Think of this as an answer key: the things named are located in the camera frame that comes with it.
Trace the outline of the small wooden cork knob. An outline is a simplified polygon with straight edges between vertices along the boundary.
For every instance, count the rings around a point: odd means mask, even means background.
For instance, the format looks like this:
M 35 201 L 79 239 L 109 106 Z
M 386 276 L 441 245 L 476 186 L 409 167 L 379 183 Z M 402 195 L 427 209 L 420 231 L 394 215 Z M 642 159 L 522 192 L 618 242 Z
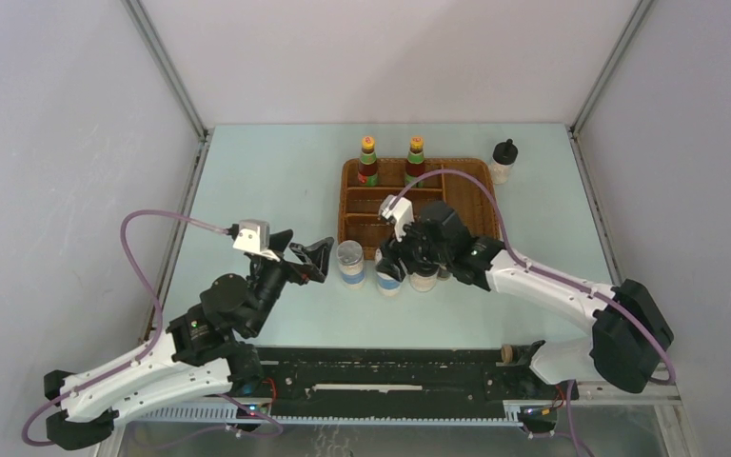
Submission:
M 501 346 L 501 362 L 503 365 L 512 365 L 515 361 L 515 348 L 512 345 Z

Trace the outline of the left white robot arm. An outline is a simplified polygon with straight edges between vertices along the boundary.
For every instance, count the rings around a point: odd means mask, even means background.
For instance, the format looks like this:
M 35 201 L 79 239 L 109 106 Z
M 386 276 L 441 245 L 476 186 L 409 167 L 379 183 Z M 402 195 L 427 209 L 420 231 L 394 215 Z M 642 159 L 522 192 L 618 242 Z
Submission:
M 78 450 L 160 407 L 259 391 L 266 375 L 250 339 L 259 335 L 286 285 L 325 281 L 334 240 L 304 246 L 293 242 L 288 229 L 259 241 L 238 225 L 229 234 L 249 260 L 248 275 L 217 277 L 196 305 L 122 357 L 81 373 L 45 375 L 45 394 L 58 408 L 45 420 L 49 441 Z

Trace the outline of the silver-lid salt jar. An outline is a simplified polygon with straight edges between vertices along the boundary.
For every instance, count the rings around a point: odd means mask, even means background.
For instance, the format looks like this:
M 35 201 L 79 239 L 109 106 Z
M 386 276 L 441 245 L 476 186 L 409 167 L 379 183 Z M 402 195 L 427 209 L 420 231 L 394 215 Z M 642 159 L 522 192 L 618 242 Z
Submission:
M 361 288 L 366 282 L 365 257 L 362 246 L 356 241 L 346 240 L 339 244 L 336 255 L 344 284 L 351 289 Z
M 380 262 L 382 260 L 383 260 L 383 254 L 382 254 L 381 250 L 379 248 L 377 248 L 374 253 L 377 288 L 378 288 L 379 292 L 385 297 L 396 296 L 400 292 L 402 282 L 396 281 L 391 276 L 389 276 L 385 273 L 382 273 L 376 269 L 376 267 L 380 264 Z

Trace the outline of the small black pepper jar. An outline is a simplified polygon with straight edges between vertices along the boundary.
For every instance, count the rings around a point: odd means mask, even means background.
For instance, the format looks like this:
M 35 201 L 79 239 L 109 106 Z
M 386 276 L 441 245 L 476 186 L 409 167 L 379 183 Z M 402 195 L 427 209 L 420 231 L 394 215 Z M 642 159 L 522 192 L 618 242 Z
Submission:
M 437 278 L 440 281 L 446 281 L 451 277 L 451 273 L 446 268 L 439 268 Z

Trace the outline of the brown wicker divided basket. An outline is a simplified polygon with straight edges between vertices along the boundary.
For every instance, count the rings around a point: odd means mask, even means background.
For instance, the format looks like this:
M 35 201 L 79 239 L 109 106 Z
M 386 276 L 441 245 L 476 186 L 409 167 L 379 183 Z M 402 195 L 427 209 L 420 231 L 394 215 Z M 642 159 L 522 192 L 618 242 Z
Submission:
M 396 195 L 405 187 L 405 162 L 405 158 L 379 159 L 378 183 L 374 187 L 360 182 L 357 159 L 343 165 L 337 240 L 360 244 L 366 260 L 372 260 L 375 249 L 393 233 L 393 227 L 380 219 L 379 209 L 387 196 Z M 471 234 L 502 237 L 492 206 L 495 191 L 484 161 L 428 158 L 425 169 L 443 169 L 445 173 L 424 179 L 420 187 L 410 189 L 405 195 L 412 203 L 415 216 L 425 205 L 444 201 L 457 211 Z

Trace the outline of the black-top clear shaker bottle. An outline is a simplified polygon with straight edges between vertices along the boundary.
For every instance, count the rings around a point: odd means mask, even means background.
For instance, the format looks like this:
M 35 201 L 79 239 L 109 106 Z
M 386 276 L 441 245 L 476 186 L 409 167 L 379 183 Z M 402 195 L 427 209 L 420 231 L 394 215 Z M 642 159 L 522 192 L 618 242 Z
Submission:
M 517 161 L 519 149 L 511 138 L 498 143 L 491 154 L 489 171 L 494 185 L 504 184 Z

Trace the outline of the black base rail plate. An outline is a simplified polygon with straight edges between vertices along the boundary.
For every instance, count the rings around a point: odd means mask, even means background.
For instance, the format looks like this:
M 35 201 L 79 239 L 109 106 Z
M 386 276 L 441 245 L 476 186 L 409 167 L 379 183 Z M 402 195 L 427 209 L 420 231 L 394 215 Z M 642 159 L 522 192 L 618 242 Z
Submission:
M 273 401 L 283 418 L 338 420 L 503 420 L 509 407 L 576 400 L 530 369 L 532 346 L 505 362 L 498 349 L 260 348 L 260 379 L 233 387 L 238 399 Z

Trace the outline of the yellow-cap sauce bottle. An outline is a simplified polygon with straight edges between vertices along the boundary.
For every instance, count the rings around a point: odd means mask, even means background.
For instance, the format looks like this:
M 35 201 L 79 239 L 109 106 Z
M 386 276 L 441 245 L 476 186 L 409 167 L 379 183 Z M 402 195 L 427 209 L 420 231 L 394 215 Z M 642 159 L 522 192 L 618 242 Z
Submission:
M 357 171 L 359 183 L 365 187 L 376 187 L 379 181 L 378 170 L 375 140 L 372 136 L 365 136 L 361 141 L 361 153 Z
M 424 138 L 413 136 L 409 141 L 408 153 L 405 161 L 405 184 L 412 183 L 425 172 Z

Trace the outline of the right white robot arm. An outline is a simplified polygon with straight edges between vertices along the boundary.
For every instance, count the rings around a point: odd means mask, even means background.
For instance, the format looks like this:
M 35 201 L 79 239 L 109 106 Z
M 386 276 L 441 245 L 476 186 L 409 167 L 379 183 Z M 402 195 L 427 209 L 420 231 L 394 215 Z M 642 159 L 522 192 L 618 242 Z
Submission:
M 444 269 L 463 285 L 519 297 L 583 332 L 569 342 L 535 346 L 515 373 L 524 396 L 539 398 L 553 385 L 589 375 L 629 393 L 659 381 L 654 373 L 674 334 L 645 285 L 593 283 L 535 264 L 500 239 L 471 234 L 443 201 L 414 217 L 408 199 L 389 195 L 379 216 L 393 227 L 380 246 L 380 273 L 402 281 Z

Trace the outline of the black-lid white spice jar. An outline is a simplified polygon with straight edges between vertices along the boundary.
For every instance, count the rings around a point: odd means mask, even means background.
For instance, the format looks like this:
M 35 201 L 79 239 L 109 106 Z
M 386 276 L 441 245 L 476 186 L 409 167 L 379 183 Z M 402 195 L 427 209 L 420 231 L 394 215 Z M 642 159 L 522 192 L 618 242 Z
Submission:
M 419 267 L 415 272 L 410 274 L 410 285 L 419 292 L 431 291 L 438 282 L 438 273 L 439 267 L 437 265 Z

